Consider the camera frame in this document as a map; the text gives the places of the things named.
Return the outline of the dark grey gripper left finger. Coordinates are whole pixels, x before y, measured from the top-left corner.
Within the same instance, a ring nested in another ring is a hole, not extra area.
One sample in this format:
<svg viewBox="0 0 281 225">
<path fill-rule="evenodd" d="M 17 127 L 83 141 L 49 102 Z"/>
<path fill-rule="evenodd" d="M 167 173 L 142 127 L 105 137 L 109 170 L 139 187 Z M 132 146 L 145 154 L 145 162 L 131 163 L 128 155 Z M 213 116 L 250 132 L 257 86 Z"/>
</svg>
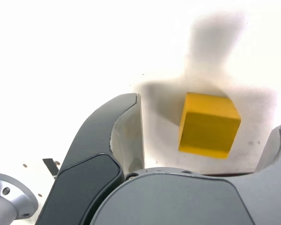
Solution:
<svg viewBox="0 0 281 225">
<path fill-rule="evenodd" d="M 144 168 L 141 96 L 119 95 L 82 124 L 38 216 L 38 225 L 88 225 L 104 199 Z"/>
</svg>

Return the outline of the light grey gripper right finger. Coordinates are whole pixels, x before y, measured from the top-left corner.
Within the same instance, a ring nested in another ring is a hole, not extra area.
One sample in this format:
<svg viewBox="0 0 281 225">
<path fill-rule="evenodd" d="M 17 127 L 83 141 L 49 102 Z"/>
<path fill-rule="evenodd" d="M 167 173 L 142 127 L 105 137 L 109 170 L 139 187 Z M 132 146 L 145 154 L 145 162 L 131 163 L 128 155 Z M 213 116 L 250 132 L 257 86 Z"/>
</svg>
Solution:
<svg viewBox="0 0 281 225">
<path fill-rule="evenodd" d="M 139 175 L 104 200 L 91 224 L 281 225 L 281 125 L 272 131 L 268 145 L 278 156 L 247 175 Z"/>
</svg>

